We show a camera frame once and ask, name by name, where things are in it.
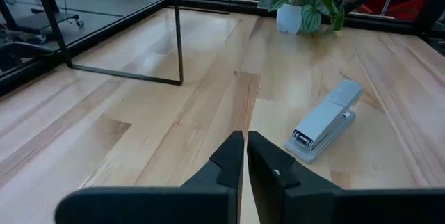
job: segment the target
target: stapler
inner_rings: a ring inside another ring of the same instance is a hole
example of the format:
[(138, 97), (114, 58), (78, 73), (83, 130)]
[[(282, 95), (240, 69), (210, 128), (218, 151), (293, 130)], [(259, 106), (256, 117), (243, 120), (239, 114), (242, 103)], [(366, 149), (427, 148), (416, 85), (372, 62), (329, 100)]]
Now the stapler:
[(286, 142), (286, 149), (306, 163), (314, 160), (355, 118), (349, 108), (362, 94), (362, 86), (343, 80), (298, 126)]

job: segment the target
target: white pot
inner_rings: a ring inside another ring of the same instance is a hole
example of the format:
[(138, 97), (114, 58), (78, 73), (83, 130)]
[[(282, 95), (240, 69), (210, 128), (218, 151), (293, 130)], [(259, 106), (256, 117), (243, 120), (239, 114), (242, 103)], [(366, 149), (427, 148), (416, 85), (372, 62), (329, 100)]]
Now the white pot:
[(297, 34), (301, 27), (301, 7), (284, 4), (277, 11), (277, 29), (281, 32)]

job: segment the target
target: light wood surface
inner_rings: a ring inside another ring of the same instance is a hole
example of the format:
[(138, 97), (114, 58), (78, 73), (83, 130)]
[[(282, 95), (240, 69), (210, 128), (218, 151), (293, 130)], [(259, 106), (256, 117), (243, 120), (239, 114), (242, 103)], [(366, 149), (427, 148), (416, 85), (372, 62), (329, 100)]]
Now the light wood surface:
[[(345, 189), (445, 185), (445, 59), (419, 38), (289, 35), (271, 18), (191, 11), (181, 25), (181, 87), (60, 66), (0, 99), (2, 223), (52, 223), (84, 186), (180, 185), (234, 130), (283, 148), (342, 79), (363, 86), (357, 118), (307, 167)], [(165, 9), (75, 62), (174, 79), (175, 46)], [(247, 169), (241, 222), (258, 223)]]

